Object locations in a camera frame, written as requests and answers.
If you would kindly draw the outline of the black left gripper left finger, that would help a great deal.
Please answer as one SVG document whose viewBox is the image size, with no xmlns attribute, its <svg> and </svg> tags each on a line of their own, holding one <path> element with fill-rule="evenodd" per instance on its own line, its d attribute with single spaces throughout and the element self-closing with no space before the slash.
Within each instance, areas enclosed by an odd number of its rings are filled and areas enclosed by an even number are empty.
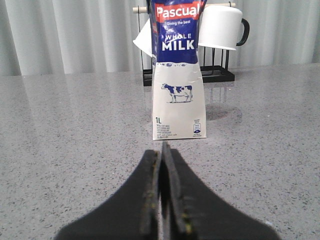
<svg viewBox="0 0 320 240">
<path fill-rule="evenodd" d="M 146 150 L 133 173 L 107 201 L 63 227 L 57 240 L 156 240 L 159 171 L 157 151 Z"/>
</svg>

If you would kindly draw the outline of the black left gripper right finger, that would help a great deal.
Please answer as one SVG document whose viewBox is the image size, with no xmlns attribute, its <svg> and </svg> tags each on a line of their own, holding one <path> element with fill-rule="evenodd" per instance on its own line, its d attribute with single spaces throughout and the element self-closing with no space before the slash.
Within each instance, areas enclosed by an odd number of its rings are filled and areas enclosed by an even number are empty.
<svg viewBox="0 0 320 240">
<path fill-rule="evenodd" d="M 161 207 L 165 240 L 280 239 L 210 190 L 167 142 L 161 153 Z"/>
</svg>

